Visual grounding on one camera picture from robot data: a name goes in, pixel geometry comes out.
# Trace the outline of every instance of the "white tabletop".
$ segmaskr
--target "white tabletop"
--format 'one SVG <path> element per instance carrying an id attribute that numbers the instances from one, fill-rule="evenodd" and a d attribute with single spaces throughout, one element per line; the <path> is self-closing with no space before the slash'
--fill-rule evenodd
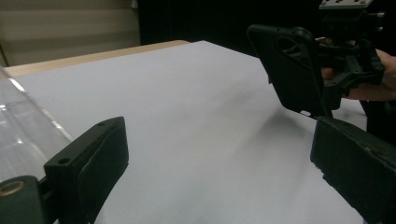
<path id="1" fill-rule="evenodd" d="M 125 117 L 130 165 L 97 223 L 362 223 L 309 160 L 316 121 L 254 57 L 196 42 L 17 80 L 74 137 Z M 334 114 L 364 127 L 358 102 Z"/>

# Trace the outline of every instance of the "transparent plastic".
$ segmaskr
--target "transparent plastic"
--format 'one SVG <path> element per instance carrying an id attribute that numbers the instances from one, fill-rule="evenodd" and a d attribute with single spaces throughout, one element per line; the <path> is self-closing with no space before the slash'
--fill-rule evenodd
<path id="1" fill-rule="evenodd" d="M 72 141 L 64 128 L 0 66 L 0 182 L 44 177 L 44 163 Z"/>

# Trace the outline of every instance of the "human hand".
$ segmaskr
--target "human hand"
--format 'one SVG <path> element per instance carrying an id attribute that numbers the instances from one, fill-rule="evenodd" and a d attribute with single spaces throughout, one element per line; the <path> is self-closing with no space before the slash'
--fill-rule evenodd
<path id="1" fill-rule="evenodd" d="M 396 100 L 396 57 L 377 49 L 376 53 L 385 67 L 380 85 L 361 83 L 358 88 L 350 89 L 347 99 L 363 101 L 392 101 Z M 327 84 L 340 73 L 332 68 L 322 68 L 324 83 Z"/>

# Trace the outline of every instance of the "wooden surface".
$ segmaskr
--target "wooden surface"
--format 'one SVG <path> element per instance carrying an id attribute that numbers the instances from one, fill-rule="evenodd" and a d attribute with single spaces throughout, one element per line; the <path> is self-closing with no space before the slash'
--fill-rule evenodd
<path id="1" fill-rule="evenodd" d="M 94 61 L 103 60 L 103 59 L 107 59 L 107 58 L 118 57 L 118 56 L 123 56 L 123 55 L 128 55 L 128 54 L 135 54 L 135 53 L 140 53 L 140 52 L 146 52 L 146 51 L 151 51 L 151 50 L 155 50 L 155 49 L 165 49 L 165 48 L 170 48 L 173 46 L 178 46 L 178 45 L 183 45 L 183 44 L 188 44 L 188 43 L 189 42 L 184 41 L 184 40 L 174 40 L 174 41 L 163 42 L 163 43 L 158 43 L 158 44 L 139 46 L 139 47 L 134 47 L 134 48 L 129 48 L 129 49 L 117 49 L 117 50 L 112 50 L 112 51 L 107 51 L 107 52 L 82 55 L 82 56 L 47 61 L 47 62 L 42 62 L 42 63 L 29 63 L 29 64 L 24 64 L 24 65 L 11 66 L 11 67 L 7 67 L 6 70 L 12 76 L 16 77 L 16 76 L 22 76 L 22 75 L 27 75 L 27 74 L 37 73 L 37 72 L 43 72 L 43 71 L 47 71 L 47 70 L 51 70 L 51 69 L 55 69 L 55 68 L 69 66 L 69 65 L 79 64 L 79 63 L 89 63 L 89 62 L 94 62 Z"/>

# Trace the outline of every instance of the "black wall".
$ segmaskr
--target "black wall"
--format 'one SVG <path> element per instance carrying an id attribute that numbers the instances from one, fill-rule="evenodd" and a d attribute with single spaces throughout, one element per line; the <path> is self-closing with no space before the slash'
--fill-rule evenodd
<path id="1" fill-rule="evenodd" d="M 189 1 L 141 0 L 139 20 L 143 45 L 168 40 L 206 40 L 223 47 L 253 55 L 246 35 L 250 24 L 302 26 L 321 36 L 320 23 L 325 11 L 321 0 L 243 0 Z M 374 0 L 369 11 L 387 11 L 384 31 L 375 35 L 380 48 L 396 55 L 391 22 L 394 9 L 389 0 Z"/>

